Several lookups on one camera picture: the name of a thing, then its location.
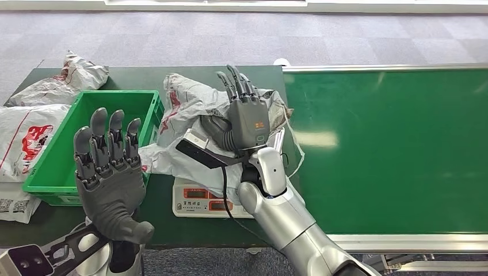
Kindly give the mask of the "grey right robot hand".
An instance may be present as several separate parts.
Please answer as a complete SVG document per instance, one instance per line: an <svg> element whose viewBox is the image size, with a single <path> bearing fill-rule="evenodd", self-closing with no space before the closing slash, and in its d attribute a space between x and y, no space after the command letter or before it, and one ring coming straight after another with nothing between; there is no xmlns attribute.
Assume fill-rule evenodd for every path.
<svg viewBox="0 0 488 276"><path fill-rule="evenodd" d="M216 145L236 154L240 150L262 147L270 135L270 122L266 102L258 95L258 89L236 66L226 65L232 78L217 72L224 84L229 102L228 117L214 115L200 117L206 133Z"/></svg>

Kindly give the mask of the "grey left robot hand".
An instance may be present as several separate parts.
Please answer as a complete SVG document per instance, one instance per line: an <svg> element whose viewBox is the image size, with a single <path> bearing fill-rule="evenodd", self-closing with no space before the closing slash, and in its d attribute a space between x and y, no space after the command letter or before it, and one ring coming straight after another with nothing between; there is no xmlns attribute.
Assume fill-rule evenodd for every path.
<svg viewBox="0 0 488 276"><path fill-rule="evenodd" d="M154 226L138 222L134 211L146 196L139 155L139 118L123 130L122 109L96 109L90 124L74 135L75 181L86 216L111 240L145 244Z"/></svg>

